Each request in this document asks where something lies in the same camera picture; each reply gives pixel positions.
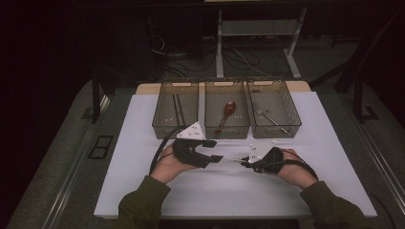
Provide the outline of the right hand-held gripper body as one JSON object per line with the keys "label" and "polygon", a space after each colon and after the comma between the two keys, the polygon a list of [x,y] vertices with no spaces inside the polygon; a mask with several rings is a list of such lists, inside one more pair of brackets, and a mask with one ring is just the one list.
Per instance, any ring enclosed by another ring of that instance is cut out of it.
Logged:
{"label": "right hand-held gripper body", "polygon": [[248,163],[257,172],[277,174],[282,167],[284,154],[276,146],[275,140],[249,145]]}

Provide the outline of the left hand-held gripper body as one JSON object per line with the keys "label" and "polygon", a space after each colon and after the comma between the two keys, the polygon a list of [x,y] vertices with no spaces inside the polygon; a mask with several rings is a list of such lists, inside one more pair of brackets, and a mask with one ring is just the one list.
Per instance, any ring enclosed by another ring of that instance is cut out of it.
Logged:
{"label": "left hand-held gripper body", "polygon": [[205,140],[200,122],[191,124],[176,135],[172,145],[175,157],[184,164],[205,168],[210,163],[210,156],[196,151],[196,147],[203,145]]}

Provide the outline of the brown wooden spoon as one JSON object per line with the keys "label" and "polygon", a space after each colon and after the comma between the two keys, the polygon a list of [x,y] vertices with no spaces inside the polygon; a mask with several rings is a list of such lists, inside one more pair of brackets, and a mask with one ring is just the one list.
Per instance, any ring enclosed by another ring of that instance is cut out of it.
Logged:
{"label": "brown wooden spoon", "polygon": [[219,136],[222,131],[222,127],[224,126],[226,120],[235,112],[236,110],[236,103],[234,101],[229,101],[224,106],[224,115],[223,118],[215,132],[215,136]]}

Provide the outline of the metal fork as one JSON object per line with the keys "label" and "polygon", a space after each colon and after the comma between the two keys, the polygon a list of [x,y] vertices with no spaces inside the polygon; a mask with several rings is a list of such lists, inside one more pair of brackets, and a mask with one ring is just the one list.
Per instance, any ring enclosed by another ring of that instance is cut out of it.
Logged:
{"label": "metal fork", "polygon": [[260,115],[260,116],[263,116],[263,117],[265,117],[266,119],[268,119],[268,120],[269,120],[270,122],[272,122],[275,126],[278,126],[278,127],[283,131],[283,133],[288,134],[288,131],[287,131],[286,129],[280,127],[279,124],[278,124],[274,119],[272,119],[269,115],[267,115],[264,111],[262,111],[261,109],[255,109],[254,111],[255,111],[256,114],[258,114],[258,115]]}

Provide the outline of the black chopstick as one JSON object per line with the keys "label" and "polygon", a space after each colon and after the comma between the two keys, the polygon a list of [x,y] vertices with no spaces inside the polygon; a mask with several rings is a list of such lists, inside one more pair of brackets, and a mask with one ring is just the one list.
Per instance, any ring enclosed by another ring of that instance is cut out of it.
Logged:
{"label": "black chopstick", "polygon": [[176,103],[176,99],[175,99],[174,94],[172,94],[172,100],[173,100],[173,104],[174,104],[174,112],[175,112],[175,118],[176,118],[177,126],[180,126],[181,124],[180,124],[180,121],[179,121],[177,103]]}
{"label": "black chopstick", "polygon": [[176,99],[179,105],[179,111],[180,111],[180,115],[181,115],[181,123],[182,126],[185,126],[185,120],[184,120],[184,115],[183,115],[183,111],[182,111],[182,106],[181,106],[181,101],[180,101],[180,97],[178,94],[176,94]]}

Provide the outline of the transparent grey plastic bin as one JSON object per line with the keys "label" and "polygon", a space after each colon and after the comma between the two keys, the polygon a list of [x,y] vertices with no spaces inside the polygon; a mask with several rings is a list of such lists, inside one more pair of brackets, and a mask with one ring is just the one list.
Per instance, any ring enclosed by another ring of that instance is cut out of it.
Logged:
{"label": "transparent grey plastic bin", "polygon": [[[236,103],[236,110],[226,120],[221,134],[215,136],[215,132],[224,115],[224,106],[229,101]],[[250,122],[245,98],[245,85],[242,79],[213,78],[206,80],[204,127],[207,138],[247,138]]]}
{"label": "transparent grey plastic bin", "polygon": [[175,128],[180,127],[181,115],[177,103],[180,126],[177,126],[172,94],[179,95],[185,126],[189,126],[199,119],[199,83],[198,82],[163,82],[157,102],[152,127],[157,139],[164,139]]}
{"label": "transparent grey plastic bin", "polygon": [[[302,125],[288,85],[282,80],[249,77],[246,81],[246,99],[250,125],[254,138],[294,138]],[[255,113],[261,109],[288,134],[263,116]]]}

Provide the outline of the person's left hand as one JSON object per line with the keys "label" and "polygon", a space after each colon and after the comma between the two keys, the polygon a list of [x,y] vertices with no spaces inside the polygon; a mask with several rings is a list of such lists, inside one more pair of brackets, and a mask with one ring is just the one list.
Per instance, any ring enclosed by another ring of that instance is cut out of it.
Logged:
{"label": "person's left hand", "polygon": [[161,157],[150,177],[167,184],[182,172],[192,170],[193,166],[180,162],[175,156],[171,145],[161,152]]}

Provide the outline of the person's right hand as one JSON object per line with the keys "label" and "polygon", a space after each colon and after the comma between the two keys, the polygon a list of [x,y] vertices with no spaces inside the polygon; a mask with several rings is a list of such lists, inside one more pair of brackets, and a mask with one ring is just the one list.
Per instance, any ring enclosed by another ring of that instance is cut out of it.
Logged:
{"label": "person's right hand", "polygon": [[[293,149],[282,149],[282,152],[284,154],[284,160],[289,159],[302,162],[302,159]],[[304,190],[310,187],[310,185],[318,182],[318,179],[315,178],[309,171],[296,164],[284,165],[277,176],[283,181],[299,187],[301,190]]]}

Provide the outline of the white table mat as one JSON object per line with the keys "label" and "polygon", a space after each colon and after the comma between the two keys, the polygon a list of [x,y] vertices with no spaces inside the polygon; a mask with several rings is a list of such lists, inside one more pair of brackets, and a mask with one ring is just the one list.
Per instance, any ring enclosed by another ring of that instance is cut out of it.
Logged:
{"label": "white table mat", "polygon": [[[279,139],[278,147],[294,149],[336,195],[357,205],[365,216],[375,216],[317,94],[299,92],[292,98],[302,125],[294,138]],[[160,146],[152,128],[157,100],[153,94],[133,95],[99,194],[96,216],[115,218],[121,199],[136,190],[148,174]],[[204,153],[241,158],[255,142],[253,137],[221,140]],[[184,172],[170,187],[162,206],[166,219],[297,219],[310,214],[299,188],[235,161],[222,160]]]}

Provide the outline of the white metal stand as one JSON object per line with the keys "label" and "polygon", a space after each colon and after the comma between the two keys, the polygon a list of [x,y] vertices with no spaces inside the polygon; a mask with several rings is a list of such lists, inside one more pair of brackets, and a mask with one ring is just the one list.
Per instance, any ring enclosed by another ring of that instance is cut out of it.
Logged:
{"label": "white metal stand", "polygon": [[223,38],[230,36],[289,36],[283,54],[294,79],[301,79],[293,54],[304,25],[308,9],[302,8],[296,19],[224,20],[223,11],[218,11],[216,74],[224,77]]}

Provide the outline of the dark metal stand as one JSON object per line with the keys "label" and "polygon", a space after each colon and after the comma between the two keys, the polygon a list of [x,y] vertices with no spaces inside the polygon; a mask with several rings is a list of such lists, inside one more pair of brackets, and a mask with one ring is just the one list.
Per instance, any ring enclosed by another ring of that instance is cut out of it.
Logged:
{"label": "dark metal stand", "polygon": [[92,74],[92,92],[93,92],[93,118],[92,123],[96,124],[101,114],[105,112],[110,102],[108,95],[109,87],[102,73],[94,72]]}
{"label": "dark metal stand", "polygon": [[364,82],[362,80],[356,80],[354,82],[353,113],[361,124],[364,124],[366,120],[378,119],[378,116],[371,106],[363,105],[363,90]]}

